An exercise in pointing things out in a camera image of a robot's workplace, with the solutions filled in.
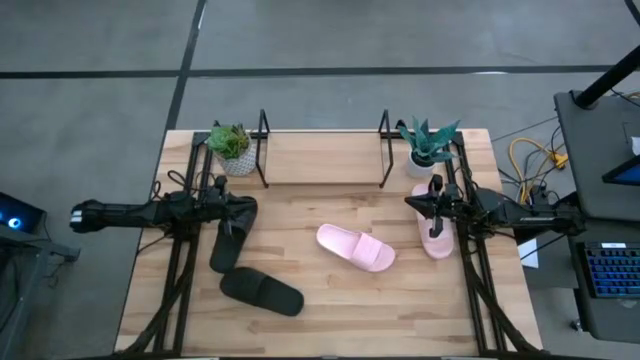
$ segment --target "wooden table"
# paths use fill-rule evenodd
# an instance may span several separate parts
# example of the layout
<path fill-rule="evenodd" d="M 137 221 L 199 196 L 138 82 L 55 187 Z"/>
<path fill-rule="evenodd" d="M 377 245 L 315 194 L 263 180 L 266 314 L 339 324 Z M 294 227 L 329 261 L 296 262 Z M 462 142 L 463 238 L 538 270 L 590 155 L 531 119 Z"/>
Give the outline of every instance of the wooden table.
<path fill-rule="evenodd" d="M 488 131 L 462 132 L 473 179 L 482 187 L 502 191 Z M 157 176 L 163 192 L 178 189 L 166 174 L 171 169 L 186 169 L 192 134 L 167 134 Z M 393 140 L 393 149 L 395 166 L 384 189 L 377 185 L 272 185 L 265 189 L 256 172 L 244 178 L 230 177 L 231 192 L 253 196 L 259 205 L 237 265 L 254 267 L 299 289 L 305 307 L 300 315 L 289 318 L 225 297 L 218 288 L 222 275 L 208 265 L 217 222 L 205 224 L 183 354 L 476 354 L 458 246 L 447 259 L 427 257 L 416 212 L 403 202 L 419 183 L 405 172 L 409 148 L 404 141 Z M 444 166 L 438 165 L 435 171 L 444 175 Z M 222 173 L 217 164 L 214 173 Z M 373 234 L 395 249 L 396 262 L 378 274 L 358 270 L 316 244 L 315 232 L 324 223 Z M 157 230 L 145 230 L 140 246 L 161 235 Z M 515 242 L 496 236 L 487 248 L 498 301 L 527 340 L 540 347 Z M 171 240 L 167 239 L 138 256 L 116 349 L 129 345 L 159 307 L 170 249 Z M 488 312 L 482 306 L 487 338 L 493 344 Z M 170 321 L 169 334 L 174 325 L 175 321 Z"/>

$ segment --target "white flower pot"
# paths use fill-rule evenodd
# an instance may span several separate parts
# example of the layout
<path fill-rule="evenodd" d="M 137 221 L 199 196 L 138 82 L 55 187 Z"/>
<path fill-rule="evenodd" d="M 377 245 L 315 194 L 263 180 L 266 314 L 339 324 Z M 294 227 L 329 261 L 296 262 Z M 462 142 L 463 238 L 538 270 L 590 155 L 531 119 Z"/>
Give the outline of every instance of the white flower pot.
<path fill-rule="evenodd" d="M 220 159 L 220 165 L 224 172 L 229 176 L 245 176 L 248 175 L 256 167 L 256 147 L 253 143 L 249 146 L 244 154 L 236 159 Z"/>
<path fill-rule="evenodd" d="M 411 153 L 409 153 L 409 161 L 407 161 L 407 174 L 414 178 L 425 178 L 433 174 L 433 168 L 435 166 L 436 164 L 433 164 L 429 167 L 420 166 L 413 161 Z"/>

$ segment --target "succulent plant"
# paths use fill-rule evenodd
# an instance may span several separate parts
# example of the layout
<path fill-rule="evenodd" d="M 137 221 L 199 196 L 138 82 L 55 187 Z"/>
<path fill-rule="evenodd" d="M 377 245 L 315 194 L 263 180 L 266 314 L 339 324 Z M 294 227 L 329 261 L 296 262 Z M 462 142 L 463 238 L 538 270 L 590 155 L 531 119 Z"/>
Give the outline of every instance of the succulent plant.
<path fill-rule="evenodd" d="M 448 151 L 441 151 L 456 134 L 460 120 L 445 126 L 435 134 L 429 134 L 429 122 L 425 119 L 420 122 L 413 118 L 414 134 L 411 134 L 406 126 L 399 127 L 400 134 L 411 145 L 411 157 L 417 165 L 431 166 L 437 162 L 445 162 L 455 157 Z"/>
<path fill-rule="evenodd" d="M 207 139 L 209 149 L 225 160 L 237 159 L 249 148 L 251 141 L 242 124 L 220 125 L 216 120 Z"/>

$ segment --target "potted plant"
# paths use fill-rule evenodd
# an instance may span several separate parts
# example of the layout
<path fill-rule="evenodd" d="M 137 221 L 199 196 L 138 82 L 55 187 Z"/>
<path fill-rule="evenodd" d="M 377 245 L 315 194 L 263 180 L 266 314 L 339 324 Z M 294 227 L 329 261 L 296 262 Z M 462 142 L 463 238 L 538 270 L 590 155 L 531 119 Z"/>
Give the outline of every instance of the potted plant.
<path fill-rule="evenodd" d="M 409 161 L 407 162 L 407 173 L 411 177 L 426 177 L 431 175 L 436 163 L 445 162 L 455 155 L 442 151 L 449 141 L 455 136 L 460 120 L 443 127 L 433 135 L 429 134 L 429 122 L 425 119 L 420 125 L 418 119 L 413 118 L 414 134 L 411 134 L 404 122 L 400 123 L 398 129 L 402 137 L 411 145 Z"/>
<path fill-rule="evenodd" d="M 256 167 L 256 148 L 242 124 L 223 126 L 216 120 L 207 145 L 227 175 L 244 176 Z"/>

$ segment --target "pink slide sandal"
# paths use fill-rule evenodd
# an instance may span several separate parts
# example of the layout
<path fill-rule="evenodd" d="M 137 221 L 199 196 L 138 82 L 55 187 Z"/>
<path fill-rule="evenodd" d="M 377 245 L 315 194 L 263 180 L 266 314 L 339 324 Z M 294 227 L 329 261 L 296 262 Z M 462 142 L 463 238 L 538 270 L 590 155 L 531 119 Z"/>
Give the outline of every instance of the pink slide sandal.
<path fill-rule="evenodd" d="M 364 271 L 386 270 L 396 258 L 391 246 L 365 233 L 324 224 L 318 229 L 316 238 L 320 246 Z"/>
<path fill-rule="evenodd" d="M 429 185 L 419 184 L 416 185 L 411 191 L 411 196 L 424 195 L 429 192 Z M 427 252 L 427 255 L 433 259 L 444 259 L 451 255 L 453 251 L 453 224 L 451 220 L 442 219 L 442 232 L 437 238 L 429 236 L 429 229 L 431 229 L 431 219 L 426 219 L 422 214 L 416 211 L 418 216 L 418 229 L 420 230 L 420 238 L 422 239 L 422 246 Z"/>

